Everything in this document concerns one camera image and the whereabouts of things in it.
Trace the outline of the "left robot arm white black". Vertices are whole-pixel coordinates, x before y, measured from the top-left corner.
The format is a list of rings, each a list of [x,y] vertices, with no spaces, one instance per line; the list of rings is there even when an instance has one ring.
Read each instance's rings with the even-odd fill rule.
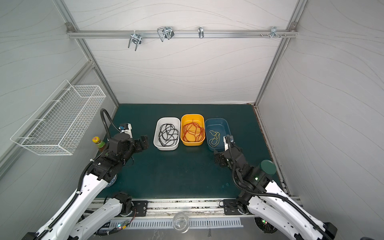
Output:
[[[68,200],[36,232],[26,233],[25,240],[87,240],[112,218],[136,215],[137,208],[132,197],[119,192],[101,208],[82,218],[94,198],[121,172],[133,154],[149,148],[146,135],[136,140],[132,138],[129,124],[118,129],[119,133],[113,137],[107,131],[107,147],[84,168],[77,189]]]

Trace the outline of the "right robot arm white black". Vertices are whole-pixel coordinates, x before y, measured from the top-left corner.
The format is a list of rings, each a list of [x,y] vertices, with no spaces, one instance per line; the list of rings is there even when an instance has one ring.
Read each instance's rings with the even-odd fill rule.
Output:
[[[338,229],[323,223],[295,203],[262,166],[251,166],[233,137],[224,137],[225,150],[214,151],[215,160],[231,170],[234,185],[241,191],[236,198],[238,211],[253,215],[291,240],[333,240]]]

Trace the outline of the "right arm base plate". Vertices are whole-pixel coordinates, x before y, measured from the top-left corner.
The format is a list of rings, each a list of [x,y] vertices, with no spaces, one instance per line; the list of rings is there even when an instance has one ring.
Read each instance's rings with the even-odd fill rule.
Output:
[[[220,201],[219,206],[224,209],[226,216],[250,214],[247,205],[236,199],[224,199]]]

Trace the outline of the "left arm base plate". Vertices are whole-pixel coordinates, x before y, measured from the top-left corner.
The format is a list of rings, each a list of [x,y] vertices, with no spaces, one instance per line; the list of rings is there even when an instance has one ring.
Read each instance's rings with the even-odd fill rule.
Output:
[[[127,201],[122,206],[119,217],[145,217],[147,214],[148,201]]]

